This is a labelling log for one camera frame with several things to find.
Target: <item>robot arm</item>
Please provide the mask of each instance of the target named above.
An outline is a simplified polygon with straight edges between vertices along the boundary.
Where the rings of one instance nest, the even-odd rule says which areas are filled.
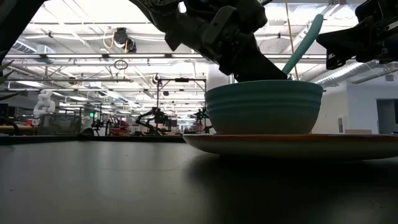
[[[267,23],[258,0],[130,0],[158,30],[172,50],[180,44],[217,63],[239,82],[285,80],[287,75],[265,58],[254,32]]]
[[[317,42],[327,49],[326,68],[358,62],[398,60],[398,1],[367,0],[355,10],[358,24],[350,29],[320,34]]]

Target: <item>desk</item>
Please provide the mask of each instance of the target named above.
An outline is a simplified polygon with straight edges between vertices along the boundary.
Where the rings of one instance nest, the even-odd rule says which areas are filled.
[[[397,222],[397,159],[220,158],[185,143],[0,146],[0,223]]]
[[[19,130],[21,131],[31,131],[33,130],[32,126],[18,126]],[[13,131],[13,126],[0,126],[0,131]]]

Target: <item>robot arm in background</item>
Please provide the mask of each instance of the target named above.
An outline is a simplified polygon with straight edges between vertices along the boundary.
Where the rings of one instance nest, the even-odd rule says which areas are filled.
[[[37,96],[37,104],[33,109],[34,118],[40,118],[42,114],[55,112],[55,102],[51,100],[52,91],[42,90]]]
[[[150,115],[154,115],[154,117],[149,118],[146,123],[143,123],[141,121],[142,118],[145,118],[146,116],[150,116]],[[157,123],[157,124],[164,124],[166,121],[169,120],[169,117],[167,115],[165,115],[164,112],[161,112],[159,108],[152,108],[151,111],[138,116],[136,119],[136,124],[140,124],[144,127],[147,127],[149,129],[149,132],[152,134],[161,134],[161,131],[159,129],[157,129],[149,124],[149,122],[152,120],[155,120],[155,123]]]
[[[238,82],[286,80],[287,76],[265,58],[254,32],[267,23],[258,0],[130,0],[158,30],[172,50],[181,44],[217,63]]]

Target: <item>white robot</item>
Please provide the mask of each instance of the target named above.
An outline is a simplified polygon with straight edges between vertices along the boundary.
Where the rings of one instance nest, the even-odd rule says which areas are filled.
[[[37,104],[33,109],[33,121],[34,126],[40,124],[40,116],[42,114],[49,114],[55,112],[55,102],[51,100],[52,91],[42,90],[37,96]]]

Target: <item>teal spoon handle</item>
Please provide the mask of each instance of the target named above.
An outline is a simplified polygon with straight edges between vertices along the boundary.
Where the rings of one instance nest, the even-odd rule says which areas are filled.
[[[289,61],[286,63],[284,69],[282,71],[287,75],[290,71],[296,66],[296,64],[300,61],[303,55],[307,52],[307,50],[311,47],[312,43],[318,37],[319,32],[321,31],[323,23],[323,15],[318,14],[315,16],[310,29],[308,30],[306,36],[304,37],[301,44],[297,47],[294,54],[291,56]]]

